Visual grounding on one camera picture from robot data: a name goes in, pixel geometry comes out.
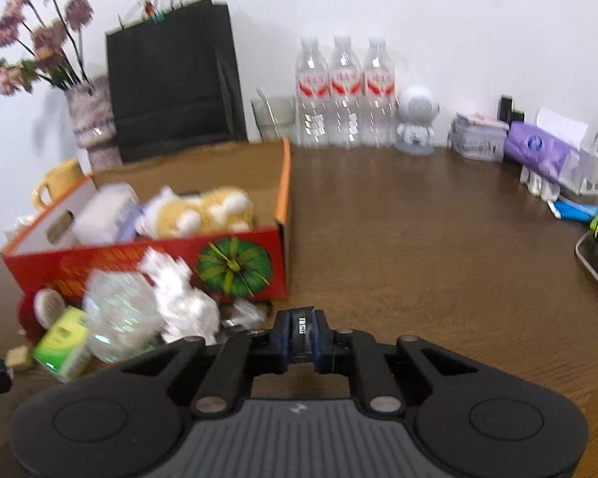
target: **white bottle cap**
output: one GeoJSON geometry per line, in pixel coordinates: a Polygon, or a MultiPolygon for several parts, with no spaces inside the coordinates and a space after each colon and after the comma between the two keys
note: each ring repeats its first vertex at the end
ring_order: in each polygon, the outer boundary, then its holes
{"type": "Polygon", "coordinates": [[[385,46],[385,38],[377,35],[370,38],[370,46],[385,46]]]}
{"type": "Polygon", "coordinates": [[[57,291],[47,287],[35,294],[33,313],[37,322],[45,329],[51,328],[51,325],[62,316],[64,309],[66,309],[64,298],[57,291]]]}
{"type": "Polygon", "coordinates": [[[303,35],[300,38],[301,41],[301,46],[303,46],[304,48],[308,48],[308,47],[316,47],[319,44],[319,40],[311,35],[303,35]]]}
{"type": "Polygon", "coordinates": [[[335,36],[335,44],[337,45],[349,45],[352,44],[352,40],[348,35],[336,35],[335,36]]]}

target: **black paper bag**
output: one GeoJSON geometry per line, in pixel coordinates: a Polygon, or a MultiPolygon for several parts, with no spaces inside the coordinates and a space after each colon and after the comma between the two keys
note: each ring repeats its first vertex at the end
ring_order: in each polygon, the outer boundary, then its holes
{"type": "Polygon", "coordinates": [[[227,5],[200,0],[114,31],[106,50],[125,163],[247,139],[227,5]]]}

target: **water bottle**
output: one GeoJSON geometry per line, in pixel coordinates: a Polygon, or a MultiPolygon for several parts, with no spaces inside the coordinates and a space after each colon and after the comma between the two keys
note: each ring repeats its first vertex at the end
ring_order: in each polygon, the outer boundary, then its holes
{"type": "Polygon", "coordinates": [[[394,142],[394,63],[385,48],[385,38],[370,38],[364,61],[364,92],[367,97],[362,140],[371,146],[394,142]]]}
{"type": "Polygon", "coordinates": [[[330,143],[355,147],[361,143],[361,109],[358,97],[363,91],[361,63],[352,51],[350,36],[335,37],[335,51],[330,60],[332,111],[328,130],[330,143]]]}
{"type": "Polygon", "coordinates": [[[325,126],[330,98],[328,64],[316,38],[301,38],[301,47],[295,65],[298,143],[306,147],[324,146],[328,143],[325,126]]]}

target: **wooden table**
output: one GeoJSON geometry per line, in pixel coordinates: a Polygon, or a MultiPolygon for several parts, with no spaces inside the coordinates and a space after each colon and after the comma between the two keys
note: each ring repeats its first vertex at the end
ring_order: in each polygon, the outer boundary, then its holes
{"type": "MultiPolygon", "coordinates": [[[[576,478],[598,478],[598,285],[574,257],[583,229],[556,221],[518,183],[518,167],[441,149],[293,153],[291,305],[326,311],[392,343],[414,333],[573,399],[590,424],[576,478]]],[[[0,263],[0,356],[20,343],[20,292],[0,263]]],[[[0,396],[0,477],[20,478],[8,420],[55,384],[18,375],[0,396]]],[[[262,376],[260,396],[341,396],[345,379],[262,376]]]]}

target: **yellow mug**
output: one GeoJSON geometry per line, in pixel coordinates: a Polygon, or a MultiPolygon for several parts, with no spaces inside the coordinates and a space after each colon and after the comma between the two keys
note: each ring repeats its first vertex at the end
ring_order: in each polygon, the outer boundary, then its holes
{"type": "Polygon", "coordinates": [[[55,199],[69,190],[84,176],[80,164],[75,158],[67,160],[48,171],[31,194],[31,202],[38,210],[45,210],[55,199]],[[46,189],[51,202],[42,201],[42,192],[46,189]]]}

